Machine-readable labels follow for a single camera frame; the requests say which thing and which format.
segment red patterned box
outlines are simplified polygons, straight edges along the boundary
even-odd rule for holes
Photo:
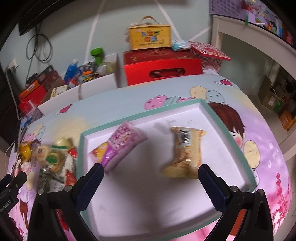
[[[128,85],[165,78],[202,74],[201,60],[191,50],[172,49],[126,51],[123,53]]]
[[[202,61],[202,69],[215,69],[219,73],[222,60],[230,60],[221,50],[215,46],[205,43],[188,41],[191,44],[191,49],[196,56]]]

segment white tray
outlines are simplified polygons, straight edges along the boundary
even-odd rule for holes
[[[173,160],[173,126],[205,130],[202,163],[228,185],[253,191],[255,178],[229,131],[201,99],[117,120],[81,135],[78,177],[93,166],[88,153],[131,121],[148,135],[105,174],[83,218],[99,240],[169,240],[200,229],[221,215],[199,180],[169,178],[160,170]]]

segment cartoon tablecloth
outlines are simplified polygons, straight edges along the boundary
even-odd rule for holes
[[[170,78],[104,92],[73,103],[32,123],[24,140],[52,144],[58,138],[72,138],[78,146],[81,132],[153,108],[194,98],[205,100],[224,122],[254,172],[257,188],[265,190],[271,210],[274,234],[291,204],[291,182],[281,150],[266,121],[240,89],[219,75]],[[16,163],[11,153],[8,172],[28,175],[19,193],[20,202],[11,210],[24,239],[36,195],[39,166]],[[202,241],[215,222],[178,241]]]

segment white line on wall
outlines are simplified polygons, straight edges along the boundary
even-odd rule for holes
[[[162,14],[164,15],[165,19],[168,21],[168,23],[170,24],[172,30],[174,31],[176,37],[178,39],[181,39],[177,29],[175,28],[173,22],[171,21],[170,17],[168,16],[168,14],[166,13],[166,11],[164,10],[164,8],[161,6],[161,4],[159,3],[158,0],[154,0],[154,2],[156,3],[156,5],[158,6],[159,10],[162,12]]]
[[[204,29],[203,31],[199,32],[197,35],[195,35],[191,39],[189,39],[189,41],[193,41],[193,40],[197,39],[199,36],[202,36],[203,34],[210,31],[211,29],[212,29],[212,26],[208,26],[206,29]]]
[[[94,17],[93,25],[91,26],[91,31],[89,33],[89,40],[87,42],[87,47],[86,47],[86,52],[85,52],[85,57],[84,57],[85,64],[88,63],[88,61],[89,61],[89,53],[90,53],[90,49],[91,49],[92,39],[94,37],[94,31],[96,30],[96,25],[98,23],[98,20],[99,20],[101,12],[103,10],[103,7],[105,5],[105,2],[106,2],[106,0],[102,0],[101,4],[99,6],[99,9],[96,13],[96,16]]]

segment beige snack package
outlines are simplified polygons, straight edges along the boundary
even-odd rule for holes
[[[198,179],[201,165],[200,142],[206,131],[186,127],[172,127],[175,134],[175,160],[163,170],[169,177]]]

